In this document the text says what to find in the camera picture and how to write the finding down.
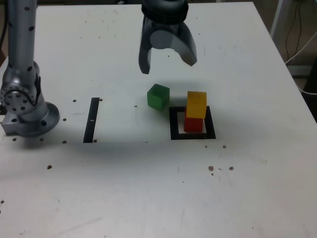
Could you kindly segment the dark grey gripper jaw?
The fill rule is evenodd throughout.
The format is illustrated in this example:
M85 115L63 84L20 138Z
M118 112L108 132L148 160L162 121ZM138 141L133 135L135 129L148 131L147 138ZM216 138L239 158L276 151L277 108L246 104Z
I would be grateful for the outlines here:
M151 68L151 50L153 48L151 43L151 35L155 31L155 24L153 21L143 21L141 43L139 49L139 67L143 74L149 74Z

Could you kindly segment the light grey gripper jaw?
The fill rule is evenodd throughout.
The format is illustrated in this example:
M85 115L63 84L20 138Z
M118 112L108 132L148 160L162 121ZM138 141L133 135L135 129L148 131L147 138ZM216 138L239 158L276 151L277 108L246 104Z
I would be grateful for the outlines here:
M177 32L165 29L154 31L151 35L151 43L153 48L158 50L174 50L189 66L193 66L197 62L196 45L185 23L178 28Z

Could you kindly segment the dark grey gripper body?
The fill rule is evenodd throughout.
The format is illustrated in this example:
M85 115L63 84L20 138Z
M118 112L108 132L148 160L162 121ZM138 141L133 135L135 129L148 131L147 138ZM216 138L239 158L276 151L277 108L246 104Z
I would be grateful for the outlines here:
M163 24L157 21L154 21L146 16L143 18L143 31L156 31L159 29L170 30L172 32L177 32L178 28L183 25L184 22L180 22L179 24Z

